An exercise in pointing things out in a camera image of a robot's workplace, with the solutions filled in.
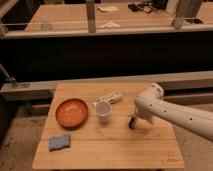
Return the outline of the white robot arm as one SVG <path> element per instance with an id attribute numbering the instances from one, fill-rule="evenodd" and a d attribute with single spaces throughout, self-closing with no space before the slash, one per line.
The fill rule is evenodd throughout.
<path id="1" fill-rule="evenodd" d="M 167 102 L 163 97 L 159 84 L 149 84 L 135 97 L 137 115 L 144 120 L 157 116 L 213 142 L 213 112 Z"/>

